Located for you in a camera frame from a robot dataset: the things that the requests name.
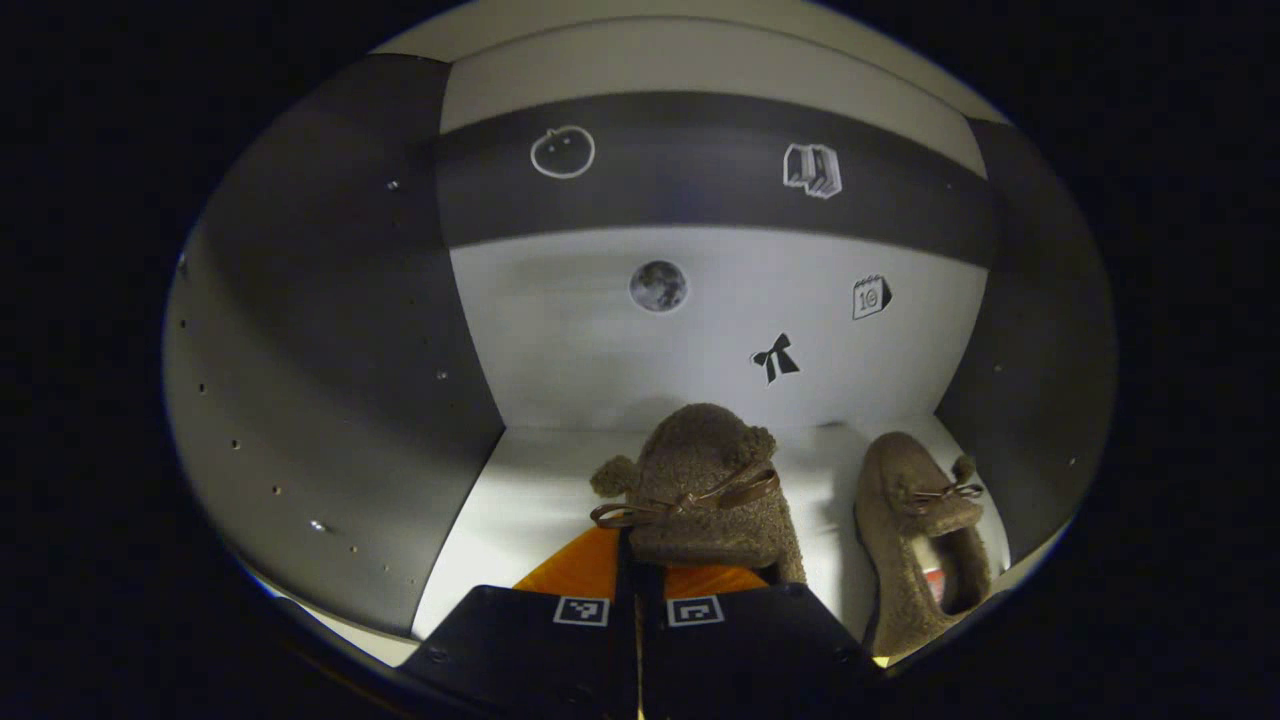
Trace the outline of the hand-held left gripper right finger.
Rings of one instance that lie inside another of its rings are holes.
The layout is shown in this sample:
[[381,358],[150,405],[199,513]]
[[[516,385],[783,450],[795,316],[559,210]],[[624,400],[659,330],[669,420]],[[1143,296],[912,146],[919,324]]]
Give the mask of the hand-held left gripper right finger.
[[641,719],[852,719],[884,680],[803,583],[666,598],[666,571],[635,568]]

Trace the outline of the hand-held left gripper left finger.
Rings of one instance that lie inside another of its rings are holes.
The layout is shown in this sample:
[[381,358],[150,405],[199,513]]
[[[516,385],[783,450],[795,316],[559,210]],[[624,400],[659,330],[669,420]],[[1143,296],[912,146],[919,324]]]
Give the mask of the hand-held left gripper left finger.
[[627,536],[593,528],[512,587],[475,585],[401,671],[494,719],[636,719]]

